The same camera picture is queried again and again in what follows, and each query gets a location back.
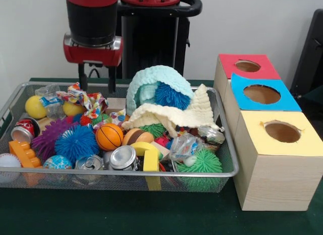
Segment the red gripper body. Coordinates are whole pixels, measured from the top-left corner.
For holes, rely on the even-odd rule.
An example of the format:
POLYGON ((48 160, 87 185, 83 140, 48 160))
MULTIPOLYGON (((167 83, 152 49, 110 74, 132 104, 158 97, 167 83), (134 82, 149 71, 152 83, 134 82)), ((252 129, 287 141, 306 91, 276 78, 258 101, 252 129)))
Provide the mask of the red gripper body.
POLYGON ((112 44, 95 48, 79 45, 72 40, 70 34, 65 34, 63 49, 65 58, 69 63, 89 63, 117 67, 122 60, 123 39, 116 36, 112 44))

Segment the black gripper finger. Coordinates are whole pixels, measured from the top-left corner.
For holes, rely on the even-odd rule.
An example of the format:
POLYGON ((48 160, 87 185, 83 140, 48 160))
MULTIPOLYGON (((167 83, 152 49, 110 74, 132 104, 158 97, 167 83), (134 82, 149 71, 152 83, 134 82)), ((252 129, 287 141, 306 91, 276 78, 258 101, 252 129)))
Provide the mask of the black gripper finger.
POLYGON ((88 82, 87 82, 87 75, 84 71, 84 64, 78 64, 78 74, 79 74, 79 83, 80 89, 83 91, 87 91, 88 82))
POLYGON ((108 67, 108 73, 109 73, 108 89, 109 89, 109 93, 114 93, 116 91, 116 71, 117 71, 117 68, 115 66, 109 66, 108 67))

